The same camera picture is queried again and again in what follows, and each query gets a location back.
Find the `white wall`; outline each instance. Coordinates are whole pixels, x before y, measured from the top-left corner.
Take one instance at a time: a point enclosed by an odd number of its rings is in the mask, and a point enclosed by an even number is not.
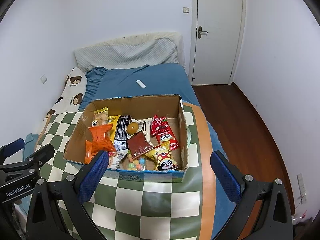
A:
[[[65,0],[75,48],[146,32],[177,31],[184,40],[186,73],[191,43],[191,0]],[[189,14],[182,13],[189,7]]]
[[[182,7],[190,13],[183,14]],[[0,146],[36,132],[76,66],[76,48],[124,35],[177,31],[188,73],[191,13],[191,0],[15,0],[0,23]],[[20,160],[21,154],[9,161]]]
[[[320,27],[303,0],[247,0],[244,39],[234,82],[270,130],[299,204],[303,175],[307,210],[320,208]]]
[[[0,146],[36,131],[76,66],[62,8],[61,0],[15,0],[0,23]]]

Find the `light switch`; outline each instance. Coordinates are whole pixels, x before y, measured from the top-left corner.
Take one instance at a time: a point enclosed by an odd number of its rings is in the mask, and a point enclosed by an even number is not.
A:
[[[47,82],[47,77],[45,75],[42,75],[41,78],[40,78],[42,84],[46,83]]]

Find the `baseboard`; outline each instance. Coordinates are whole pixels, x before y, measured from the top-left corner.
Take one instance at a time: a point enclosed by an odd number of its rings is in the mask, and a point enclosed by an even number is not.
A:
[[[248,105],[250,106],[250,108],[252,109],[252,112],[255,114],[255,116],[257,117],[257,119],[259,120],[259,122],[261,123],[263,129],[265,130],[266,134],[269,137],[270,143],[274,148],[274,151],[278,157],[279,163],[281,165],[281,169],[283,171],[284,174],[284,185],[286,187],[287,190],[287,194],[288,194],[288,199],[289,199],[289,204],[290,204],[290,209],[291,209],[291,214],[295,213],[295,208],[294,208],[294,198],[293,198],[293,193],[292,193],[292,188],[291,188],[291,183],[290,183],[290,179],[289,179],[289,175],[287,172],[287,169],[284,165],[284,161],[282,159],[281,153],[278,149],[278,146],[276,145],[275,140],[273,139],[269,129],[267,128],[266,124],[264,123],[264,121],[262,120],[261,116],[259,115],[259,113],[257,112],[257,110],[254,108],[254,106],[251,104],[251,102],[249,101],[249,99],[245,96],[245,94],[241,91],[241,89],[236,85],[236,83],[232,82],[231,85],[242,95],[242,97],[244,98],[244,100],[246,100],[248,102]]]

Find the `door frame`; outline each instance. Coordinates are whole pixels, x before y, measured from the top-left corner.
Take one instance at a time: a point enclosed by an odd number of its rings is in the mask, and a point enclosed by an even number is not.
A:
[[[240,49],[243,40],[243,33],[244,33],[244,23],[245,23],[245,13],[246,13],[246,5],[247,0],[243,0],[242,2],[242,15],[241,15],[241,24],[240,24],[240,33],[239,33],[239,40],[236,50],[235,60],[232,66],[231,76],[229,78],[229,85],[231,85],[233,81],[233,76],[236,72],[236,67],[240,55]],[[189,81],[192,84],[193,80],[193,72],[195,67],[195,59],[196,59],[196,42],[197,42],[197,27],[198,27],[198,0],[192,0],[192,20],[191,20],[191,48],[190,48],[190,65],[189,65]]]

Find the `blue bed sheet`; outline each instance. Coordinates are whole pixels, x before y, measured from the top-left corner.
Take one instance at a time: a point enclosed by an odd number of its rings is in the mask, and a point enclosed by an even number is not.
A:
[[[112,70],[96,67],[90,70],[86,77],[86,93],[80,109],[84,109],[96,99],[165,94],[179,94],[183,101],[200,106],[184,68],[178,64]],[[136,83],[137,80],[141,80],[146,87],[141,88]],[[208,127],[213,150],[220,150],[227,157],[217,133],[209,123]],[[216,210],[212,237],[219,232],[234,208],[235,204],[229,201],[220,182],[216,180]]]

